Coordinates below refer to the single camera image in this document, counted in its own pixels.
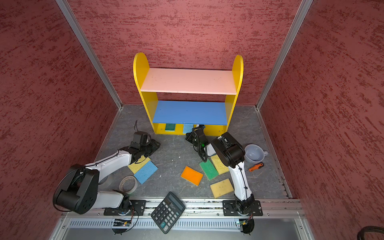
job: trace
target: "calculator screen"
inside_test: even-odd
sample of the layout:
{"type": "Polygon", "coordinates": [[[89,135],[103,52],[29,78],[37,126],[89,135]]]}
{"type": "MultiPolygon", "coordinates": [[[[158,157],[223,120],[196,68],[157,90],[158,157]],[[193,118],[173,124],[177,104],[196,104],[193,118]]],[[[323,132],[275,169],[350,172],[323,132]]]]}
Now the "calculator screen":
{"type": "Polygon", "coordinates": [[[170,194],[169,195],[169,198],[172,200],[172,202],[174,202],[176,204],[176,206],[180,209],[180,210],[183,210],[183,206],[180,205],[180,203],[170,194]]]}

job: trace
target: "orange sponge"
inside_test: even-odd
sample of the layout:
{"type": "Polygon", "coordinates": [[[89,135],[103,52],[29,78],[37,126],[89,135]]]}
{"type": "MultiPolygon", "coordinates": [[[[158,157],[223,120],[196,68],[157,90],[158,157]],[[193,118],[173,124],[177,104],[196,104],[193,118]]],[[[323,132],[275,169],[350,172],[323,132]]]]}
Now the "orange sponge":
{"type": "Polygon", "coordinates": [[[181,174],[181,177],[185,180],[190,181],[191,183],[198,186],[200,184],[201,179],[203,178],[203,174],[193,170],[192,168],[186,166],[184,168],[183,173],[181,174]]]}

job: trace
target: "yellow sponge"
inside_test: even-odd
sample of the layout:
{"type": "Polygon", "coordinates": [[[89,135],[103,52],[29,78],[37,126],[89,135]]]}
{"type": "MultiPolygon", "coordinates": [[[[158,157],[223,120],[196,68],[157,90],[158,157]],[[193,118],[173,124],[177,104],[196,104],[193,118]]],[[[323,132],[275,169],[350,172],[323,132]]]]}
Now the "yellow sponge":
{"type": "Polygon", "coordinates": [[[186,166],[183,173],[181,174],[181,177],[198,186],[200,184],[201,179],[203,178],[203,174],[186,166]]]}
{"type": "Polygon", "coordinates": [[[141,158],[137,161],[139,163],[132,163],[130,165],[128,165],[129,169],[133,172],[133,174],[137,173],[145,164],[147,164],[147,162],[149,162],[151,159],[149,157],[147,157],[147,159],[145,159],[144,155],[141,156],[141,158]]]}
{"type": "Polygon", "coordinates": [[[217,172],[220,174],[223,174],[223,173],[226,173],[226,172],[229,172],[229,168],[226,167],[220,160],[220,158],[218,157],[218,155],[214,155],[211,157],[211,160],[212,162],[214,163],[215,165],[215,168],[217,170],[217,172]]]}
{"type": "Polygon", "coordinates": [[[227,178],[223,181],[212,184],[211,191],[214,194],[214,198],[218,198],[224,194],[233,192],[234,189],[231,182],[229,181],[229,178],[227,178]]]}

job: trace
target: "beige sponge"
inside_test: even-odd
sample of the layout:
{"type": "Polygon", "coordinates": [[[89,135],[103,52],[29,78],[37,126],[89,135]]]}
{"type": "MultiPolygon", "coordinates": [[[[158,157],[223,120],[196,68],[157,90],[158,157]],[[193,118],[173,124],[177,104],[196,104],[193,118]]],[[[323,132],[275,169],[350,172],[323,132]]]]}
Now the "beige sponge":
{"type": "Polygon", "coordinates": [[[212,184],[211,191],[214,194],[214,198],[218,198],[224,194],[233,192],[234,189],[231,182],[229,181],[229,178],[227,178],[223,181],[212,184]]]}
{"type": "Polygon", "coordinates": [[[144,155],[141,156],[141,158],[137,161],[139,163],[132,163],[130,165],[128,165],[129,169],[133,172],[133,174],[137,173],[144,165],[147,164],[147,162],[149,162],[151,159],[149,157],[147,157],[147,159],[145,159],[144,155]]]}
{"type": "Polygon", "coordinates": [[[226,172],[229,172],[229,168],[226,167],[220,160],[220,158],[218,157],[218,155],[214,155],[211,157],[211,160],[213,162],[213,164],[215,165],[215,168],[217,170],[217,172],[220,174],[223,174],[223,173],[226,173],[226,172]]]}

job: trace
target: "blue shelf board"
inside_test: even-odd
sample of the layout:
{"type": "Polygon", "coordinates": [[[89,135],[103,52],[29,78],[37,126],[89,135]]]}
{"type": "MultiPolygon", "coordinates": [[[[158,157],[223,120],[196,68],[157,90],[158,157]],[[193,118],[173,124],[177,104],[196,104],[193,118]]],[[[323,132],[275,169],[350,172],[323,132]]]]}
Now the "blue shelf board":
{"type": "Polygon", "coordinates": [[[159,101],[154,123],[227,125],[225,103],[159,101]]]}

